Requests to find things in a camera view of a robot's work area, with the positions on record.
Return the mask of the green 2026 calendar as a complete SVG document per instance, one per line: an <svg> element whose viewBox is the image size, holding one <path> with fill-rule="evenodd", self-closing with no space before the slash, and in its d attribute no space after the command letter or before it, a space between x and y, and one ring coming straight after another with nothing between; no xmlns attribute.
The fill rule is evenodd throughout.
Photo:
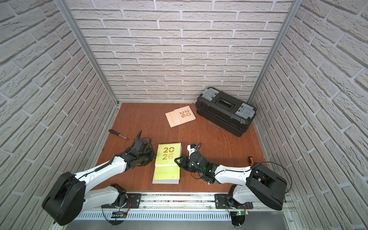
<svg viewBox="0 0 368 230"><path fill-rule="evenodd" d="M181 153L181 143L159 144L153 180L180 180L180 168L174 159L181 157Z"/></svg>

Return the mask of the purple 2026 calendar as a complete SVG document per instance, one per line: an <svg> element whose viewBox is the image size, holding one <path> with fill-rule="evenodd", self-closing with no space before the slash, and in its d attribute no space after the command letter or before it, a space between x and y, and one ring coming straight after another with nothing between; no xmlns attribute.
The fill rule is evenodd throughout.
<svg viewBox="0 0 368 230"><path fill-rule="evenodd" d="M152 183L153 184L165 184L165 185L170 185L170 184L177 185L179 184L179 180L153 180Z"/></svg>

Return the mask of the pink 2026 desk calendar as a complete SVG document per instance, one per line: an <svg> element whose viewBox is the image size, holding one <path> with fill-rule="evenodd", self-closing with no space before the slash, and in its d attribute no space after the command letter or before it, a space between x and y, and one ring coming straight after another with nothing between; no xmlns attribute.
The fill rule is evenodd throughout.
<svg viewBox="0 0 368 230"><path fill-rule="evenodd" d="M170 127L175 127L196 119L190 106L175 109L165 115Z"/></svg>

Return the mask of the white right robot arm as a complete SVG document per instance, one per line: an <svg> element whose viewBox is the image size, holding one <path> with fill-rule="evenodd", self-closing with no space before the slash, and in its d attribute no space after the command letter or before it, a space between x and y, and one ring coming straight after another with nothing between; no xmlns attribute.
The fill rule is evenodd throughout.
<svg viewBox="0 0 368 230"><path fill-rule="evenodd" d="M230 208L246 207L248 202L261 202L281 211L287 189L286 179L261 163L237 168L208 162L203 156L182 156L174 162L183 170L197 173L208 184L231 184L227 194Z"/></svg>

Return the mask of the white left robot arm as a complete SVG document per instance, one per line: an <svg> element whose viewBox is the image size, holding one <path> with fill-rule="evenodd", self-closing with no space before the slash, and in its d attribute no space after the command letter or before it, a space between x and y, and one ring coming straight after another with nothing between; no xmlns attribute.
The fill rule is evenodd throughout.
<svg viewBox="0 0 368 230"><path fill-rule="evenodd" d="M109 161L83 172L65 172L59 176L45 197L42 209L60 226L96 207L131 209L132 201L123 187L118 184L98 190L95 187L115 175L146 166L155 157L151 139L142 138L138 133L130 147L114 154Z"/></svg>

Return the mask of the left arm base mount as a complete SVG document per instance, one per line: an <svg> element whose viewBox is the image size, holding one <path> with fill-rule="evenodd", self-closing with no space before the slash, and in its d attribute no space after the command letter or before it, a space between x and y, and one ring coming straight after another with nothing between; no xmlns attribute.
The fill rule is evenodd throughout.
<svg viewBox="0 0 368 230"><path fill-rule="evenodd" d="M118 191L118 197L112 204L106 204L101 206L102 214L104 219L111 224L111 226L117 226L124 222L127 218L129 211L132 208L138 208L140 204L141 194L127 194L126 189L119 186L118 184L111 184L111 187L115 188ZM108 217L107 214L104 213L105 209L116 208L118 211L113 211Z"/></svg>

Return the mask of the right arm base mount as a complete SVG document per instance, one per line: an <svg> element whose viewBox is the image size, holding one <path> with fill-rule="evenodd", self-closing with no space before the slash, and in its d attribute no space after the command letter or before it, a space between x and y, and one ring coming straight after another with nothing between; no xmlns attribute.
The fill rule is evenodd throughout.
<svg viewBox="0 0 368 230"><path fill-rule="evenodd" d="M214 198L216 209L226 210L234 227L241 227L245 222L246 215L249 214L249 210L254 208L253 202L240 204L228 194L215 194Z"/></svg>

